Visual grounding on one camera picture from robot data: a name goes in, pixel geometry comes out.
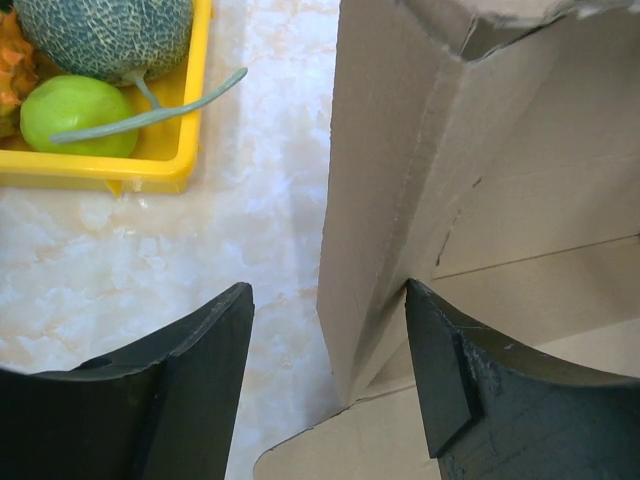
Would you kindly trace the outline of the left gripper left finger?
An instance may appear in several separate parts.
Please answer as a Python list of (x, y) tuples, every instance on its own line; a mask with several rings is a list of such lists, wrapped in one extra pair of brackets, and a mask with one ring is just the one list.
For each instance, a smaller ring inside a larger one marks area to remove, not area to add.
[(223, 478), (253, 318), (240, 282), (73, 370), (3, 370), (2, 477)]

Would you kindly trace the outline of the brown cardboard box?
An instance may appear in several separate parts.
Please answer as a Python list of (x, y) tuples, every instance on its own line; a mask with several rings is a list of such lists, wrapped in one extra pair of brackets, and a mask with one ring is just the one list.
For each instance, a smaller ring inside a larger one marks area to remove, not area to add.
[(529, 347), (639, 382), (639, 5), (344, 1), (317, 313), (343, 410), (258, 479), (445, 479), (415, 279)]

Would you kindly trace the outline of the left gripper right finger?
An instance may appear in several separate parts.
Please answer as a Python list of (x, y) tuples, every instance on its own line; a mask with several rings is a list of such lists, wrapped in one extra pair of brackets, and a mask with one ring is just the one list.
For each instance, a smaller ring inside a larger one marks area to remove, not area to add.
[(639, 382), (545, 354), (418, 280), (406, 326), (429, 455), (445, 479), (635, 479)]

